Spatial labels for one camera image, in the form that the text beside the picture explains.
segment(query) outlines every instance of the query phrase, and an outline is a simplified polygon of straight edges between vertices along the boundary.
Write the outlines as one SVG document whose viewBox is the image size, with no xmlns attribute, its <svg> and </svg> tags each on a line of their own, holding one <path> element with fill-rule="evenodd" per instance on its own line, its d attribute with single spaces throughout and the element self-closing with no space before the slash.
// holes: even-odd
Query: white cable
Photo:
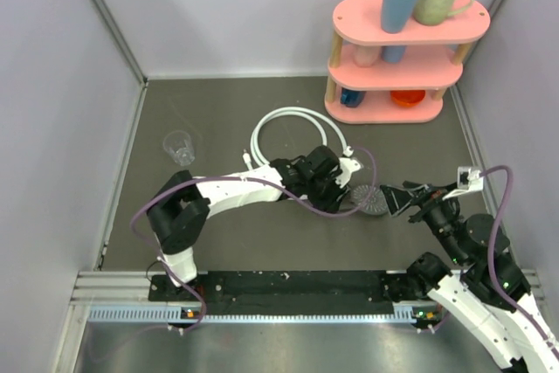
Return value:
<svg viewBox="0 0 559 373">
<path fill-rule="evenodd" d="M 312 122 L 313 125 L 318 129 L 319 133 L 321 134 L 322 145 L 327 146 L 328 145 L 328 140 L 327 140 L 327 137 L 326 137 L 326 132 L 324 131 L 324 128 L 322 127 L 322 125 L 314 117 L 316 117 L 320 120 L 323 120 L 338 135 L 338 138 L 340 139 L 340 143 L 342 144 L 342 150 L 345 150 L 348 147 L 348 143 L 346 142 L 346 138 L 343 136 L 342 131 L 328 117 L 325 117 L 324 115 L 322 115 L 320 113 L 317 113 L 316 111 L 313 111 L 312 109 L 303 108 L 303 107 L 278 108 L 278 109 L 274 109 L 272 112 L 270 112 L 270 113 L 266 114 L 264 117 L 262 117 L 262 120 L 259 121 L 259 123 L 256 125 L 256 127 L 252 131 L 252 135 L 251 135 L 251 154 L 252 154 L 252 158 L 254 159 L 254 162 L 258 166 L 264 166 L 264 165 L 267 165 L 269 163 L 268 160 L 264 157 L 264 155 L 262 155 L 262 152 L 260 151 L 260 147 L 259 147 L 260 129 L 262 129 L 262 126 L 264 126 L 267 122 L 269 122 L 269 120 L 273 120 L 274 118 L 278 118 L 278 117 L 285 117 L 285 116 L 288 116 L 288 115 L 301 117 L 301 118 L 304 118 L 305 120 L 309 120 L 310 122 Z"/>
<path fill-rule="evenodd" d="M 252 170 L 252 158 L 251 155 L 245 150 L 243 150 L 243 161 L 245 162 L 246 168 Z"/>
</svg>

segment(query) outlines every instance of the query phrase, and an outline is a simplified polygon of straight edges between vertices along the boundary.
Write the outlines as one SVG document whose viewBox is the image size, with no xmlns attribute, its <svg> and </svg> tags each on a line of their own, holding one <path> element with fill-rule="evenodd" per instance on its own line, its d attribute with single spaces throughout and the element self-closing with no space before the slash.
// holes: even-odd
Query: shelf tier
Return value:
<svg viewBox="0 0 559 373">
<path fill-rule="evenodd" d="M 443 101 L 434 100 L 430 92 L 424 100 L 411 108 L 395 104 L 388 91 L 367 92 L 359 107 L 350 108 L 340 103 L 340 93 L 341 89 L 338 88 L 334 102 L 324 101 L 324 105 L 333 118 L 347 124 L 427 122 L 434 119 L 443 109 Z"/>
<path fill-rule="evenodd" d="M 456 0 L 454 9 L 469 0 Z M 410 18 L 402 31 L 389 34 L 381 29 L 383 0 L 344 0 L 332 16 L 340 37 L 358 45 L 465 44 L 483 36 L 491 18 L 486 8 L 473 2 L 465 12 L 435 26 L 421 25 Z"/>
<path fill-rule="evenodd" d="M 354 63 L 354 50 L 354 45 L 343 46 L 340 65 L 328 66 L 336 84 L 347 89 L 439 89 L 453 85 L 462 74 L 463 66 L 451 63 L 453 52 L 444 45 L 411 45 L 399 63 L 386 63 L 379 58 L 370 67 Z"/>
</svg>

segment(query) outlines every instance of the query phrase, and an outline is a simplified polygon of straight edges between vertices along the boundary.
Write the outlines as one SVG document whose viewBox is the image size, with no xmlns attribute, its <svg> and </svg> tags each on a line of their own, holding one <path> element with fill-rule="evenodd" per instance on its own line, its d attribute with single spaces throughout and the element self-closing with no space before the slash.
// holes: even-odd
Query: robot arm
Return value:
<svg viewBox="0 0 559 373">
<path fill-rule="evenodd" d="M 483 188 L 479 171 L 459 169 L 456 183 L 445 187 L 404 183 L 403 188 L 382 185 L 390 213 L 401 214 L 412 206 L 419 211 L 411 223 L 424 221 L 455 264 L 469 266 L 460 280 L 435 255 L 426 253 L 407 270 L 410 288 L 452 313 L 487 349 L 503 371 L 553 373 L 559 362 L 552 354 L 556 339 L 542 319 L 521 269 L 506 252 L 510 242 L 501 229 L 494 249 L 497 277 L 508 296 L 526 309 L 548 336 L 543 340 L 535 326 L 495 291 L 487 268 L 487 247 L 493 217 L 460 216 L 459 195 Z"/>
<path fill-rule="evenodd" d="M 315 209 L 334 213 L 349 192 L 351 175 L 362 168 L 351 155 L 351 149 L 338 157 L 326 146 L 319 146 L 308 156 L 276 159 L 260 168 L 228 176 L 266 180 L 297 197 L 306 198 Z M 188 170 L 177 172 L 157 195 L 192 179 Z M 179 280 L 188 282 L 197 276 L 192 246 L 208 218 L 244 205 L 283 199 L 287 199 L 285 194 L 267 184 L 217 179 L 191 185 L 168 196 L 148 210 L 148 220 L 165 262 Z"/>
</svg>

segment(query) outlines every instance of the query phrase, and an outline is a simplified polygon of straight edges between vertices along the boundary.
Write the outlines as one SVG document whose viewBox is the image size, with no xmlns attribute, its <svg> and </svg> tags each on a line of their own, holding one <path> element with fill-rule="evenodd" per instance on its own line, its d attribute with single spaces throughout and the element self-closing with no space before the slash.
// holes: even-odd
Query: metal surface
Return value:
<svg viewBox="0 0 559 373">
<path fill-rule="evenodd" d="M 534 294 L 541 295 L 534 270 L 523 270 Z M 57 373 L 176 371 L 190 363 L 188 371 L 322 371 L 353 373 L 382 371 L 453 373 L 499 371 L 488 353 L 454 319 L 435 335 L 417 335 L 411 326 L 252 324 L 235 322 L 203 325 L 181 338 L 176 333 L 150 330 L 132 341 L 142 325 L 95 324 L 84 334 L 83 320 L 89 305 L 100 301 L 148 307 L 145 273 L 80 273 L 72 297 L 69 318 L 60 346 Z M 115 289 L 128 291 L 128 297 L 113 300 Z M 87 291 L 79 297 L 76 293 Z M 430 302 L 400 302 L 400 307 Z M 77 345 L 81 342 L 78 361 Z M 125 344 L 103 363 L 93 363 L 88 345 L 97 357 Z"/>
<path fill-rule="evenodd" d="M 290 105 L 325 114 L 325 85 L 325 78 L 150 82 L 103 269 L 145 270 L 155 259 L 128 224 L 180 169 L 162 150 L 167 133 L 183 129 L 192 136 L 197 157 L 189 169 L 195 176 L 243 170 L 243 149 L 262 115 Z M 350 144 L 372 150 L 382 183 L 444 184 L 454 180 L 458 166 L 471 164 L 450 96 L 441 115 L 429 123 L 339 126 Z M 333 150 L 341 153 L 338 140 L 327 133 Z M 270 158 L 306 154 L 319 141 L 314 128 L 295 117 L 270 121 L 260 135 L 262 151 Z M 352 185 L 370 182 L 370 163 L 363 162 L 367 168 Z M 485 210 L 481 195 L 465 197 L 462 204 L 466 215 Z M 138 226 L 149 233 L 145 219 Z M 428 227 L 408 224 L 405 216 L 359 213 L 331 220 L 293 202 L 253 204 L 212 218 L 194 251 L 202 271 L 405 269 L 427 251 L 450 263 Z"/>
<path fill-rule="evenodd" d="M 99 364 L 102 356 L 142 325 L 95 324 L 84 340 L 75 373 L 492 373 L 489 354 L 452 318 L 435 335 L 410 326 L 205 325 L 181 337 L 156 330 L 139 335 Z"/>
<path fill-rule="evenodd" d="M 91 323 L 193 323 L 182 319 L 182 307 L 173 306 L 98 306 L 93 307 L 87 320 Z M 394 307 L 394 314 L 356 314 L 356 315 L 299 315 L 274 316 L 265 314 L 208 314 L 202 320 L 206 323 L 312 323 L 312 324 L 362 324 L 362 323 L 415 323 L 411 307 Z"/>
<path fill-rule="evenodd" d="M 107 4 L 104 0 L 91 1 L 93 2 L 93 7 L 99 12 L 99 16 L 103 21 L 103 24 L 107 28 L 122 57 L 128 64 L 128 67 L 130 67 L 130 70 L 132 70 L 132 73 L 138 79 L 138 81 L 142 84 L 145 84 L 147 78 L 143 74 L 143 71 L 141 70 L 140 65 L 135 59 L 134 54 L 130 50 L 130 47 L 128 47 L 126 39 L 122 35 L 122 32 L 119 29 L 118 24 L 114 20 L 113 14 L 111 13 L 110 9 L 108 9 Z"/>
</svg>

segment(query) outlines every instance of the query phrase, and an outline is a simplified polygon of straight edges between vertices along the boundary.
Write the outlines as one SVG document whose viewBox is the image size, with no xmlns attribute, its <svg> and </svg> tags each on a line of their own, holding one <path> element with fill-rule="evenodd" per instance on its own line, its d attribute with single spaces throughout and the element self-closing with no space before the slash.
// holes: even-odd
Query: purple cable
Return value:
<svg viewBox="0 0 559 373">
<path fill-rule="evenodd" d="M 299 197 L 295 196 L 292 192 L 286 190 L 285 188 L 283 188 L 280 185 L 277 185 L 275 183 L 271 183 L 270 181 L 267 181 L 266 179 L 259 179 L 259 178 L 252 178 L 252 177 L 247 177 L 247 178 L 241 178 L 239 176 L 209 176 L 209 177 L 205 177 L 205 178 L 195 178 L 195 179 L 191 179 L 185 183 L 180 183 L 178 185 L 176 185 L 173 188 L 169 188 L 168 190 L 165 190 L 164 192 L 162 192 L 161 194 L 159 194 L 158 196 L 152 198 L 151 200 L 149 200 L 148 203 L 144 204 L 132 217 L 132 219 L 130 220 L 130 230 L 132 231 L 132 233 L 137 237 L 140 238 L 142 241 L 144 241 L 149 247 L 153 248 L 158 255 L 158 259 L 162 262 L 163 267 L 165 269 L 165 272 L 167 273 L 167 275 L 169 277 L 171 277 L 173 280 L 175 280 L 178 284 L 180 284 L 180 286 L 182 288 L 184 288 L 186 291 L 188 291 L 190 294 L 192 294 L 194 297 L 197 298 L 198 301 L 200 301 L 200 304 L 202 305 L 201 311 L 200 311 L 200 315 L 197 317 L 197 321 L 188 326 L 187 328 L 185 328 L 183 330 L 184 333 L 190 332 L 192 329 L 196 328 L 200 322 L 202 321 L 202 319 L 206 316 L 207 313 L 207 306 L 206 303 L 204 301 L 204 299 L 202 298 L 202 296 L 200 294 L 198 294 L 198 292 L 196 290 L 194 290 L 194 288 L 190 287 L 188 284 L 180 281 L 178 279 L 178 277 L 176 277 L 175 273 L 173 273 L 169 267 L 167 266 L 167 264 L 165 263 L 164 257 L 163 257 L 163 253 L 162 251 L 159 249 L 159 247 L 155 244 L 153 244 L 145 235 L 143 235 L 142 233 L 140 233 L 137 229 L 136 229 L 136 224 L 138 223 L 138 220 L 141 218 L 141 216 L 143 216 L 150 208 L 152 208 L 154 205 L 156 205 L 157 203 L 159 203 L 161 200 L 163 200 L 165 197 L 170 196 L 171 194 L 182 190 L 183 188 L 187 188 L 190 187 L 191 185 L 195 185 L 197 183 L 209 183 L 209 182 L 215 182 L 215 181 L 234 181 L 234 182 L 248 182 L 248 183 L 263 183 L 264 185 L 268 185 L 270 187 L 274 187 L 277 190 L 280 190 L 283 194 L 285 194 L 286 196 L 292 198 L 294 201 L 296 201 L 297 203 L 301 204 L 303 207 L 306 207 L 308 210 L 312 211 L 313 213 L 316 213 L 320 216 L 324 216 L 326 218 L 345 218 L 346 216 L 350 216 L 352 214 L 354 214 L 355 212 L 359 211 L 360 209 L 364 208 L 368 201 L 372 198 L 373 196 L 373 192 L 375 190 L 376 187 L 376 161 L 375 161 L 375 157 L 373 156 L 372 153 L 370 153 L 367 149 L 365 148 L 354 148 L 355 150 L 361 150 L 363 153 L 365 153 L 370 161 L 371 161 L 371 165 L 372 165 L 372 169 L 373 169 L 373 181 L 371 183 L 372 188 L 369 191 L 369 194 L 367 194 L 367 196 L 365 197 L 365 199 L 363 199 L 363 201 L 356 206 L 354 209 L 350 210 L 350 211 L 345 211 L 343 213 L 326 213 L 325 211 L 320 211 L 320 210 L 316 210 L 313 206 L 307 204 L 307 202 L 305 200 L 301 200 Z M 114 355 L 114 353 L 120 351 L 124 346 L 126 346 L 127 344 L 129 344 L 131 341 L 133 341 L 134 339 L 136 339 L 139 335 L 143 334 L 144 332 L 148 332 L 151 330 L 155 330 L 155 329 L 162 329 L 162 328 L 167 328 L 167 326 L 164 325 L 151 325 L 149 327 L 145 327 L 140 329 L 139 331 L 136 331 L 134 334 L 132 334 L 131 336 L 129 336 L 129 338 L 127 338 L 126 340 L 124 340 L 123 342 L 119 343 L 114 349 L 112 349 L 111 351 L 109 351 L 107 354 L 105 354 L 103 357 L 97 357 L 93 355 L 92 352 L 92 344 L 91 344 L 91 340 L 88 343 L 87 349 L 88 349 L 88 353 L 89 353 L 89 357 L 91 358 L 93 363 L 102 363 L 105 360 L 107 360 L 109 357 L 111 357 L 112 355 Z"/>
<path fill-rule="evenodd" d="M 373 156 L 372 153 L 370 153 L 365 148 L 354 148 L 354 149 L 355 150 L 361 150 L 363 153 L 365 153 L 369 157 L 369 159 L 371 161 L 372 169 L 373 169 L 373 181 L 371 183 L 372 188 L 370 189 L 369 194 L 367 194 L 367 196 L 363 199 L 363 201 L 359 205 L 357 205 L 354 209 L 352 209 L 350 211 L 344 211 L 343 213 L 326 213 L 325 211 L 316 210 L 312 205 L 307 204 L 307 202 L 305 200 L 301 200 L 299 197 L 295 196 L 291 191 L 286 190 L 281 185 L 271 183 L 270 181 L 267 181 L 266 179 L 259 179 L 259 178 L 252 178 L 252 177 L 241 178 L 239 176 L 207 176 L 207 177 L 204 177 L 204 178 L 191 179 L 189 181 L 186 181 L 185 183 L 179 183 L 178 185 L 176 185 L 172 188 L 169 188 L 168 190 L 162 192 L 158 196 L 149 200 L 149 202 L 144 204 L 136 212 L 136 214 L 133 215 L 132 219 L 130 220 L 130 230 L 132 231 L 132 233 L 136 237 L 140 238 L 148 246 L 150 246 L 152 249 L 154 249 L 157 252 L 157 254 L 160 256 L 160 258 L 162 258 L 163 255 L 162 255 L 162 252 L 159 249 L 159 247 L 157 245 L 153 244 L 145 235 L 143 235 L 142 233 L 140 233 L 136 229 L 136 223 L 138 222 L 140 217 L 143 216 L 144 213 L 146 213 L 149 209 L 151 209 L 154 205 L 159 203 L 165 197 L 168 197 L 171 194 L 174 194 L 175 192 L 177 192 L 179 190 L 182 190 L 183 188 L 190 187 L 191 185 L 195 185 L 197 183 L 211 183 L 211 182 L 216 182 L 216 181 L 219 181 L 219 182 L 232 181 L 232 182 L 236 182 L 236 183 L 237 182 L 263 183 L 264 185 L 274 187 L 275 189 L 281 191 L 283 194 L 292 198 L 294 201 L 296 201 L 297 203 L 299 203 L 303 207 L 307 208 L 308 210 L 310 210 L 313 213 L 316 213 L 320 216 L 323 216 L 325 218 L 345 218 L 347 216 L 350 216 L 350 215 L 354 214 L 355 212 L 359 211 L 360 209 L 364 208 L 367 205 L 368 201 L 372 198 L 373 192 L 374 192 L 375 187 L 376 187 L 376 161 L 375 161 L 375 157 Z"/>
<path fill-rule="evenodd" d="M 446 311 L 446 313 L 443 315 L 443 319 L 441 319 L 438 322 L 438 324 L 435 325 L 434 327 L 431 327 L 429 329 L 420 329 L 419 331 L 416 329 L 414 332 L 416 332 L 416 334 L 435 334 L 439 329 L 443 327 L 443 325 L 445 325 L 448 322 L 450 317 L 451 317 L 451 313 Z"/>
<path fill-rule="evenodd" d="M 489 236 L 489 246 L 487 248 L 487 264 L 489 268 L 489 277 L 491 278 L 491 283 L 493 284 L 493 287 L 495 288 L 497 294 L 500 297 L 502 297 L 502 299 L 506 303 L 508 303 L 510 306 L 514 307 L 515 309 L 517 309 L 521 314 L 523 314 L 526 317 L 526 319 L 528 319 L 530 323 L 534 325 L 535 330 L 538 331 L 538 334 L 540 334 L 542 339 L 545 342 L 547 342 L 549 348 L 551 349 L 551 352 L 556 357 L 557 361 L 559 361 L 559 351 L 555 348 L 554 344 L 548 341 L 549 337 L 545 333 L 543 328 L 540 326 L 538 321 L 534 319 L 534 316 L 532 316 L 524 307 L 520 306 L 516 301 L 514 301 L 510 296 L 508 296 L 505 290 L 503 290 L 502 287 L 500 286 L 499 280 L 497 279 L 497 272 L 495 270 L 495 254 L 494 254 L 495 242 L 497 240 L 497 231 L 499 230 L 500 222 L 503 219 L 505 207 L 507 206 L 508 201 L 510 200 L 510 195 L 512 192 L 513 180 L 514 180 L 513 170 L 510 169 L 507 165 L 499 165 L 484 170 L 480 174 L 480 176 L 487 176 L 499 170 L 504 170 L 505 172 L 507 172 L 507 184 L 505 186 L 505 192 L 503 193 L 503 198 L 500 201 L 500 206 L 499 209 L 497 210 L 497 214 L 495 215 L 495 221 L 493 222 L 493 226 L 491 227 L 491 234 Z"/>
</svg>

